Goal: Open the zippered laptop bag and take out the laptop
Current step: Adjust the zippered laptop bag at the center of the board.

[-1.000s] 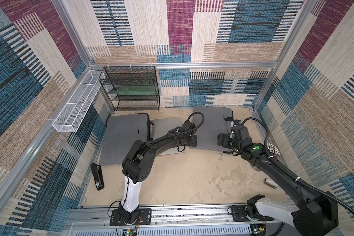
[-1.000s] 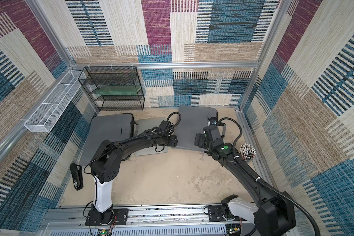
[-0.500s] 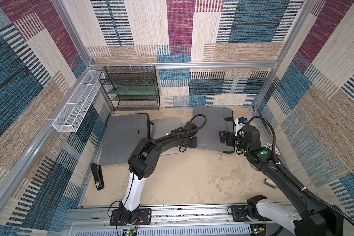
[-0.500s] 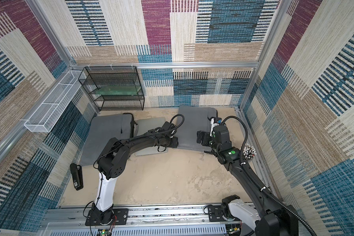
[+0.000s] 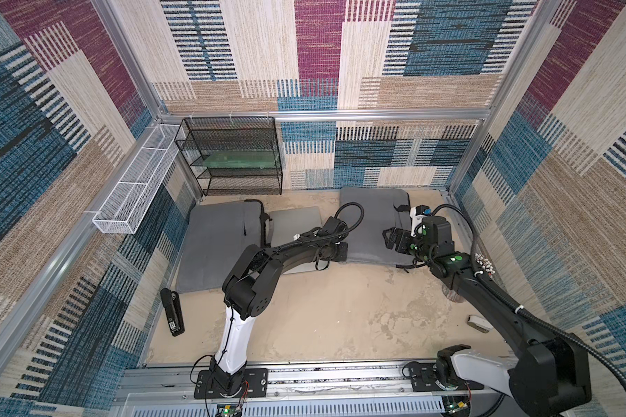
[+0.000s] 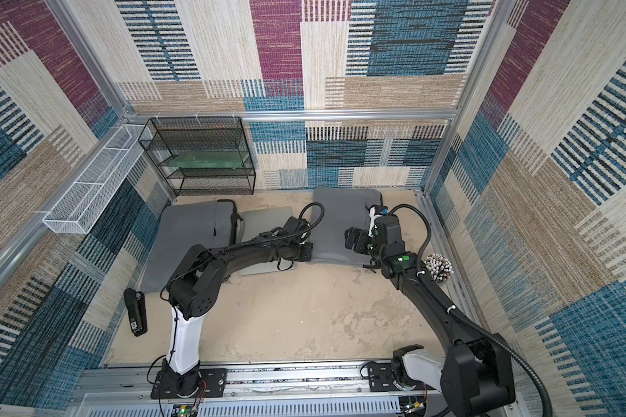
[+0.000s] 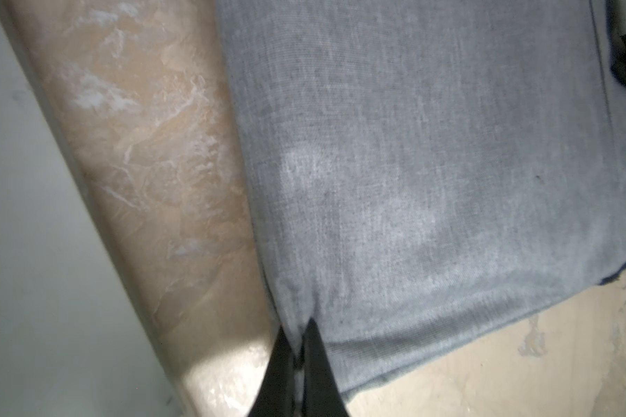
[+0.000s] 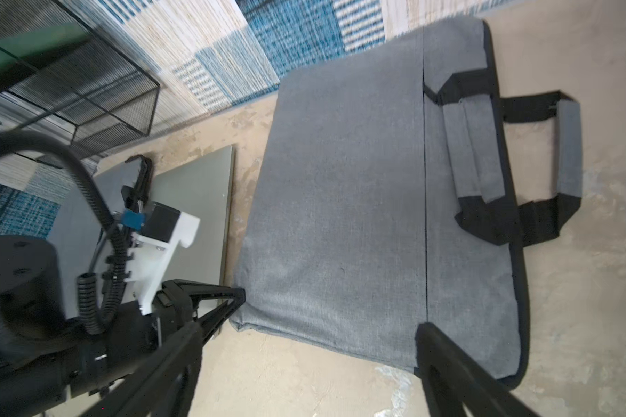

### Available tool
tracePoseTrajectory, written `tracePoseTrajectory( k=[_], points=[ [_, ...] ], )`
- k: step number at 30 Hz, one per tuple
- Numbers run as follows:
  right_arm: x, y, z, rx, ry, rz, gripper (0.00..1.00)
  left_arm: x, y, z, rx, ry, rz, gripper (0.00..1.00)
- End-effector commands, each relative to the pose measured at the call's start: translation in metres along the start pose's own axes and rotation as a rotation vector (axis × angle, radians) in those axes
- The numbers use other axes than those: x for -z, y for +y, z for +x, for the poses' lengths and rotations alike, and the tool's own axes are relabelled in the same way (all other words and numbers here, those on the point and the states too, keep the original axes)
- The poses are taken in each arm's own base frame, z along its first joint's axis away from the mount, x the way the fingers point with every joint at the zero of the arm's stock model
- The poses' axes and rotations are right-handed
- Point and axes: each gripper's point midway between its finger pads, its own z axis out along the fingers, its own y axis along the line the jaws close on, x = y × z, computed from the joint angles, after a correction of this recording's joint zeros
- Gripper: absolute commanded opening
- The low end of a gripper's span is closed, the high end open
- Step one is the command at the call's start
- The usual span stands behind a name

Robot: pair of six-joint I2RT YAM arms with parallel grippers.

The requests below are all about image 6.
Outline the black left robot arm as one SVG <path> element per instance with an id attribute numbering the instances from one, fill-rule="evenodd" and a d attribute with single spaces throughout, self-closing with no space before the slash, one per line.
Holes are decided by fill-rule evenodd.
<path id="1" fill-rule="evenodd" d="M 205 316 L 215 306 L 221 285 L 234 273 L 253 265 L 299 262 L 311 252 L 311 231 L 325 214 L 321 203 L 309 203 L 299 216 L 245 243 L 222 248 L 190 248 L 164 286 L 172 326 L 169 352 L 155 385 L 160 394 L 190 398 L 203 387 L 199 344 Z"/>

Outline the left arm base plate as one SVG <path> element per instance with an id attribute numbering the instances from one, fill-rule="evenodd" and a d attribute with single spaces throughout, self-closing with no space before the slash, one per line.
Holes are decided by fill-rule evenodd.
<path id="1" fill-rule="evenodd" d="M 221 398 L 224 395 L 227 368 L 193 368 L 179 375 L 171 368 L 160 370 L 151 389 L 152 400 Z"/>

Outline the silver Apple laptop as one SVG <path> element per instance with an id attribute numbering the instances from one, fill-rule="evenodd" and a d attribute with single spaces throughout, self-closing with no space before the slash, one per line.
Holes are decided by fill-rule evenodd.
<path id="1" fill-rule="evenodd" d="M 252 210 L 243 213 L 243 234 L 241 243 L 245 243 L 257 237 L 259 234 L 270 231 L 276 227 L 282 227 L 292 216 L 292 209 L 285 208 L 264 208 L 263 210 Z M 295 269 L 296 264 L 292 261 L 263 262 L 242 269 L 238 272 L 240 276 L 253 276 L 260 274 L 276 273 L 283 270 Z"/>

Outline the grey zippered laptop sleeve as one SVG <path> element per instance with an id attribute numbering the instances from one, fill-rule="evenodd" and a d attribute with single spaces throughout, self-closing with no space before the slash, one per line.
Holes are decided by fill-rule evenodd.
<path id="1" fill-rule="evenodd" d="M 170 206 L 163 211 L 140 290 L 158 293 L 195 245 L 222 248 L 236 241 L 236 203 L 230 199 Z"/>

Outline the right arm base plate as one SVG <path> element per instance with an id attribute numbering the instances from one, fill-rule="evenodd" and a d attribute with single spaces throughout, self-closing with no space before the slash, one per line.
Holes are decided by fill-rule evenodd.
<path id="1" fill-rule="evenodd" d="M 396 380 L 396 375 L 389 363 L 368 361 L 363 364 L 360 375 L 367 380 L 372 393 L 409 391 L 412 386 L 406 386 Z"/>

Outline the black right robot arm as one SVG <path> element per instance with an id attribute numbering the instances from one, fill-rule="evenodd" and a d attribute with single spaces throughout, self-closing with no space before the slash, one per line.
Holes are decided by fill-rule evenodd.
<path id="1" fill-rule="evenodd" d="M 368 255 L 374 269 L 390 280 L 422 314 L 442 344 L 445 355 L 409 349 L 396 358 L 396 383 L 417 382 L 439 391 L 455 416 L 479 416 L 516 401 L 512 366 L 517 364 L 536 388 L 545 416 L 554 414 L 543 380 L 499 334 L 492 334 L 466 316 L 435 283 L 422 253 L 405 247 L 396 210 L 369 209 L 370 227 L 347 229 L 345 246 Z"/>

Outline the grey laptop bag with handles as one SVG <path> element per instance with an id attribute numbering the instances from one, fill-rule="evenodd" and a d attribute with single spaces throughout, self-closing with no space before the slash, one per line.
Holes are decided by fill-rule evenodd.
<path id="1" fill-rule="evenodd" d="M 313 200 L 324 206 L 320 224 L 311 232 L 311 263 L 361 267 L 370 257 L 345 248 L 344 232 L 350 228 L 367 230 L 369 208 L 381 205 L 382 194 L 376 189 L 335 189 L 316 187 Z"/>

